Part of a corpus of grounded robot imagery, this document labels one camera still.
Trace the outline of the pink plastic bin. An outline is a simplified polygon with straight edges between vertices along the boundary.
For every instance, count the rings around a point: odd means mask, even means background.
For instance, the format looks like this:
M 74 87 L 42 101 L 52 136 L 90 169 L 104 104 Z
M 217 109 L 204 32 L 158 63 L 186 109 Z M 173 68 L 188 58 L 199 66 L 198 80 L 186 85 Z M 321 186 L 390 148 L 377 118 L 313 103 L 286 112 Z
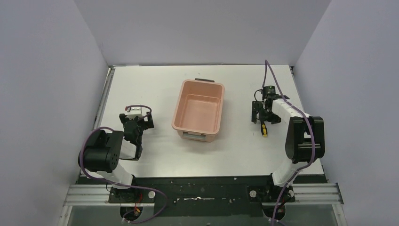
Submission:
M 212 142 L 220 131 L 225 87 L 214 80 L 184 80 L 172 128 L 181 138 Z

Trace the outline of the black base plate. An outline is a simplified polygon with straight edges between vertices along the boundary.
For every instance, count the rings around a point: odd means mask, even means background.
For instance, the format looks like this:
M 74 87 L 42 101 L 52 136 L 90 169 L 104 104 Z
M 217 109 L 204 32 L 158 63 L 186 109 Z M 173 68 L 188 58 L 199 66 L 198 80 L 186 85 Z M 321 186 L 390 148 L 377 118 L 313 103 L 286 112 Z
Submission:
M 109 204 L 135 220 L 145 207 L 160 217 L 282 218 L 290 204 L 324 204 L 335 189 L 322 175 L 300 175 L 286 189 L 270 176 L 134 178 L 133 187 L 115 188 L 106 182 L 80 178 L 66 203 L 82 206 Z

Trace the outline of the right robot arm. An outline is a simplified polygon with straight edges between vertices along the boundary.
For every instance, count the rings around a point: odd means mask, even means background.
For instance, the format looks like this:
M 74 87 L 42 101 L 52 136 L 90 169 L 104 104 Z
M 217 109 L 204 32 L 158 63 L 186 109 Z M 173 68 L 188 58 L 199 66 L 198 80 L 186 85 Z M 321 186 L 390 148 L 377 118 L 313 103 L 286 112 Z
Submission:
M 286 186 L 325 153 L 324 122 L 273 91 L 252 116 L 251 104 L 221 83 L 185 80 L 153 110 L 139 175 L 269 176 Z

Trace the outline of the black yellow screwdriver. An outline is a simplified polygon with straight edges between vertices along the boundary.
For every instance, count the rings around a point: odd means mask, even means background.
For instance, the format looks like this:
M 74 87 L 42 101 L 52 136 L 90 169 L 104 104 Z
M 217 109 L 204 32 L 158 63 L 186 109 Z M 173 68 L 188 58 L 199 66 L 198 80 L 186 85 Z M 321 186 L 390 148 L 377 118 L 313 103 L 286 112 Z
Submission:
M 263 137 L 267 137 L 268 136 L 268 130 L 267 127 L 265 125 L 265 122 L 261 122 L 261 134 Z

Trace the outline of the front aluminium rail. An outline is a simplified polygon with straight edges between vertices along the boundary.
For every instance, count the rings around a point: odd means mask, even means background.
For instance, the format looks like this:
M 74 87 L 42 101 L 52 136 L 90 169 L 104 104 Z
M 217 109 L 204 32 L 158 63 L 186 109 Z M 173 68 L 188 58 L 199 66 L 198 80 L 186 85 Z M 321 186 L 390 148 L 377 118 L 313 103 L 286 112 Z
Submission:
M 168 200 L 173 204 L 184 201 L 227 201 L 234 203 L 241 200 L 250 201 L 250 194 L 254 192 L 244 188 L 242 192 L 228 192 L 223 190 L 224 186 L 217 186 L 215 194 L 210 194 L 205 187 L 201 187 L 199 194 L 169 194 Z M 344 204 L 337 184 L 294 184 L 294 197 L 285 205 L 342 205 Z M 72 185 L 70 186 L 64 206 L 128 206 L 143 207 L 154 206 L 155 201 L 164 196 L 157 194 L 152 197 L 153 192 L 144 192 L 142 200 L 118 201 L 115 193 L 110 193 L 105 185 Z

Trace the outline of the aluminium table edge rail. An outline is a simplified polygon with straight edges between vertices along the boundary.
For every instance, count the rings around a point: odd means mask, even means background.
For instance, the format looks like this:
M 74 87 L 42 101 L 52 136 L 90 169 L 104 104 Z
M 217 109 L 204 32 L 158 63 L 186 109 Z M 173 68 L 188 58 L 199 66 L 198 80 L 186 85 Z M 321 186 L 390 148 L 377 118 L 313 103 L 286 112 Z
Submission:
M 115 73 L 115 67 L 114 66 L 109 66 L 108 74 L 106 76 L 104 88 L 102 91 L 100 103 L 96 112 L 94 124 L 93 124 L 93 129 L 98 128 L 101 125 L 102 122 L 102 117 L 104 114 L 105 106 L 106 106 L 106 101 L 109 95 L 110 87 L 112 84 L 113 76 Z

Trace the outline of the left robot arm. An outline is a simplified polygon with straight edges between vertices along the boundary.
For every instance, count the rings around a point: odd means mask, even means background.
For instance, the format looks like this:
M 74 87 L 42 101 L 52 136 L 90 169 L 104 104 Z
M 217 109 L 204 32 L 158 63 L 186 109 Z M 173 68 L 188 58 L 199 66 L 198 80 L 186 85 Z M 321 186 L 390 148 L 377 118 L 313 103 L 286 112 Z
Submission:
M 154 128 L 152 114 L 121 113 L 119 119 L 123 130 L 111 130 L 100 127 L 92 131 L 84 142 L 83 150 L 78 156 L 78 165 L 88 172 L 99 174 L 100 180 L 119 190 L 130 189 L 135 180 L 134 175 L 128 173 L 119 160 L 137 161 L 140 159 L 143 146 L 143 133 Z

